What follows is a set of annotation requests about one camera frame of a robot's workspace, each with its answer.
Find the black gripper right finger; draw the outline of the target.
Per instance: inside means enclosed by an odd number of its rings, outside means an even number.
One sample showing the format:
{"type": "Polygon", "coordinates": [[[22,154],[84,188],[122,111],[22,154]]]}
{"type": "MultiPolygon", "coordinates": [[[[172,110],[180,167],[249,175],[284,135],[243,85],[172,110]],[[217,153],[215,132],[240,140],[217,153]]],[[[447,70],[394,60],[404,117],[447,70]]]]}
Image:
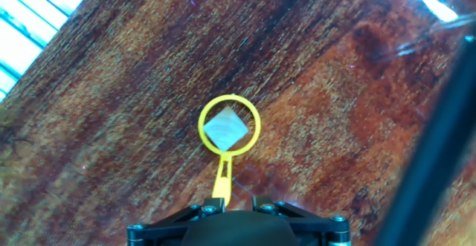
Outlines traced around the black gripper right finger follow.
{"type": "Polygon", "coordinates": [[[299,245],[350,246],[350,223],[341,215],[320,217],[268,196],[254,196],[251,205],[254,212],[283,219],[299,245]]]}

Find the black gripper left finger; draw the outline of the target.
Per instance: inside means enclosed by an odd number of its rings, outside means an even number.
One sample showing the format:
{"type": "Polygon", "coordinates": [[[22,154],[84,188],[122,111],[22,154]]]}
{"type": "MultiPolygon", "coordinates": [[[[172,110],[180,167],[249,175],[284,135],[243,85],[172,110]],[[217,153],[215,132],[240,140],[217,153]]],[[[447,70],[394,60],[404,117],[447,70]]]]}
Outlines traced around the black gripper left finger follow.
{"type": "Polygon", "coordinates": [[[206,198],[153,224],[132,224],[127,227],[128,246],[161,245],[166,240],[181,239],[199,219],[225,212],[224,198],[206,198]]]}

